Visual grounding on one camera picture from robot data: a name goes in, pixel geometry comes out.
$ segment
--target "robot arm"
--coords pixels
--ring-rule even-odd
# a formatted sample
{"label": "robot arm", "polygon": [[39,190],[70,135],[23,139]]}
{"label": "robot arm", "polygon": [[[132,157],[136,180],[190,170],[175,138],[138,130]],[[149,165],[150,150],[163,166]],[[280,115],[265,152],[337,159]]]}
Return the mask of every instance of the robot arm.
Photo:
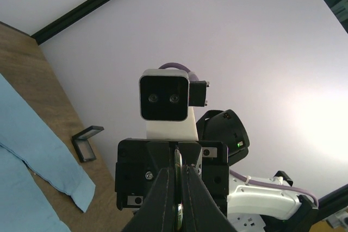
{"label": "robot arm", "polygon": [[[309,231],[318,206],[298,190],[289,190],[292,181],[286,174],[271,179],[247,177],[243,180],[237,173],[229,173],[230,165],[247,156],[249,140],[243,124],[232,110],[209,111],[196,123],[190,103],[206,105],[207,82],[194,85],[186,71],[159,69],[145,71],[139,83],[140,111],[146,120],[147,139],[127,139],[119,144],[115,189],[120,210],[145,209],[147,203],[141,216],[147,215],[151,207],[148,202],[160,200],[159,196],[154,196],[155,187],[170,179],[170,171],[163,174],[162,169],[166,169],[173,170],[174,192],[180,198],[175,202],[178,208],[174,215],[177,217],[183,206],[186,211],[182,219],[186,225],[193,218],[189,217],[188,208],[192,213],[196,211],[194,219],[201,225],[202,220],[209,219],[209,216],[202,218],[206,213],[221,218],[216,213],[219,209],[218,213],[227,216],[231,225],[231,230],[224,231]],[[183,186],[184,177],[196,183],[187,182]],[[254,185],[256,181],[273,187]],[[204,205],[200,206],[199,200],[189,197],[185,202],[184,191],[193,187],[194,195],[197,193],[206,202],[214,202],[213,206],[207,203],[210,207],[200,212]],[[165,205],[170,201],[168,193],[167,198],[163,198]],[[138,220],[139,216],[140,212],[135,215]]]}

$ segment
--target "cable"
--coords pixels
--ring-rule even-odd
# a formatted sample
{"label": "cable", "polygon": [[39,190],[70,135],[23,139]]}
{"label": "cable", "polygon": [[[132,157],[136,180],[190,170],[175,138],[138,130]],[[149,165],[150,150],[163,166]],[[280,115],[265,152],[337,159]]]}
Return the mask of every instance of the cable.
{"label": "cable", "polygon": [[248,184],[251,184],[251,185],[261,186],[261,187],[270,187],[272,189],[279,189],[279,190],[290,190],[290,191],[298,192],[300,194],[308,195],[313,199],[314,204],[317,207],[319,207],[319,201],[318,201],[317,197],[313,193],[311,193],[307,190],[303,190],[303,189],[300,189],[298,187],[288,187],[288,186],[284,186],[284,185],[269,184],[269,183],[265,183],[265,182],[261,182],[261,181],[252,180],[252,179],[247,180],[246,177],[244,177],[243,175],[241,175],[235,171],[232,171],[232,170],[229,170],[229,173],[232,176],[236,177],[237,179],[240,179],[243,182],[248,181]]}
{"label": "cable", "polygon": [[167,69],[167,68],[176,68],[179,70],[184,70],[189,74],[190,81],[199,81],[197,75],[182,64],[179,64],[177,62],[168,62],[167,64],[164,64],[161,67],[159,67],[159,69]]}

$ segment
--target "camera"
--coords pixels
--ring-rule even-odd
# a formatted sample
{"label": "camera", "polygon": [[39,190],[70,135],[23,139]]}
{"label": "camera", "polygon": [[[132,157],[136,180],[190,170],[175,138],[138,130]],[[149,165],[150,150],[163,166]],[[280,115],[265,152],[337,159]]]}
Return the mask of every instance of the camera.
{"label": "camera", "polygon": [[141,117],[147,121],[184,121],[189,85],[188,73],[183,70],[146,70],[139,80]]}

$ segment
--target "light blue fabric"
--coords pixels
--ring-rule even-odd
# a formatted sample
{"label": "light blue fabric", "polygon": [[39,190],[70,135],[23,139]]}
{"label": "light blue fabric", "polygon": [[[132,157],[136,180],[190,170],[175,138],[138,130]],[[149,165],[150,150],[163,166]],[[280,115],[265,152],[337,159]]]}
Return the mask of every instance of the light blue fabric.
{"label": "light blue fabric", "polygon": [[[0,146],[23,160],[29,168],[48,181],[57,190],[71,196],[76,206],[83,212],[87,211],[94,196],[95,184],[76,162],[65,144],[51,131],[1,74]],[[19,160],[17,163],[18,168],[19,165],[24,166]],[[1,172],[3,172],[5,167],[3,161],[0,161]],[[17,175],[16,171],[16,168],[12,171],[14,177]],[[8,177],[6,182],[8,184],[1,184],[0,186],[1,195],[11,193],[10,190],[12,188],[9,184],[13,184],[14,186],[17,184],[13,183],[11,176]],[[33,207],[26,209],[29,212],[35,211],[34,208],[39,207],[35,202],[31,203]],[[14,201],[14,204],[18,204],[18,208],[22,207],[21,200]],[[1,201],[0,206],[2,214],[3,211],[7,212],[2,207]],[[41,205],[43,211],[46,207],[47,204]],[[1,232],[7,231],[3,230],[1,226],[2,224],[0,222]]]}
{"label": "light blue fabric", "polygon": [[0,231],[70,232],[25,164],[0,147]]}

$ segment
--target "black camera face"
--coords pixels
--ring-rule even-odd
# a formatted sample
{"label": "black camera face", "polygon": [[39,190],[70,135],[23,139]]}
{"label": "black camera face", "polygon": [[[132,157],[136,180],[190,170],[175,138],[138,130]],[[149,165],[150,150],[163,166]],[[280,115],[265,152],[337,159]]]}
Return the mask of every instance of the black camera face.
{"label": "black camera face", "polygon": [[180,76],[140,79],[141,116],[148,121],[184,121],[188,115],[189,81]]}

